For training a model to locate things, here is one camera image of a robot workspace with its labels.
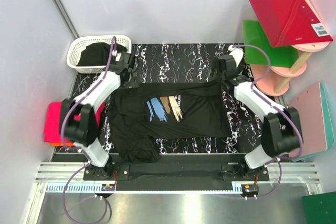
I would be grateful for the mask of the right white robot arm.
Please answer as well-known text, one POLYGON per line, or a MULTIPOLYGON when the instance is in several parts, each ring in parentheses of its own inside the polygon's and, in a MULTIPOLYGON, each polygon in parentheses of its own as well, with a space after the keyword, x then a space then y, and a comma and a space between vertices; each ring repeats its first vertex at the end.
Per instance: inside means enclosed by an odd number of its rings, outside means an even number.
POLYGON ((254 179, 265 166, 288 153, 303 149, 303 137, 299 112, 293 107, 282 106, 256 88, 256 82, 241 74, 245 45, 230 45, 229 54, 216 57, 210 77, 218 81, 226 92, 246 105, 262 122, 260 144, 247 153, 231 176, 254 179))

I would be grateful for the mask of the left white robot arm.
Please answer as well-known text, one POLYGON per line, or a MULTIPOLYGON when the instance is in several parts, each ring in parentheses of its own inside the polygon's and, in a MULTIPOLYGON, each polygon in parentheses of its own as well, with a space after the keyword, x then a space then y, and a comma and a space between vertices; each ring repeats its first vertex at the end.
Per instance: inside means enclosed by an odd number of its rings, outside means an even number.
POLYGON ((65 144, 68 140, 82 149, 89 165, 107 176, 113 173, 113 162, 99 143, 96 113, 113 91, 131 80, 135 62, 135 55, 128 52, 117 53, 115 60, 110 56, 106 70, 86 91, 73 100, 64 99, 61 103, 61 142, 65 144))

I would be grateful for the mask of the black printed t-shirt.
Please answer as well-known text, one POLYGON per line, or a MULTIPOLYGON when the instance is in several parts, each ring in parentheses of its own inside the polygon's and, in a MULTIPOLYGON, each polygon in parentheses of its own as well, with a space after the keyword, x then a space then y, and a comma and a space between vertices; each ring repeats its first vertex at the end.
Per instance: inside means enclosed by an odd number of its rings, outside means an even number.
POLYGON ((154 138, 230 136, 219 83, 140 83, 117 89, 107 109, 114 148, 127 162, 152 163, 154 138))

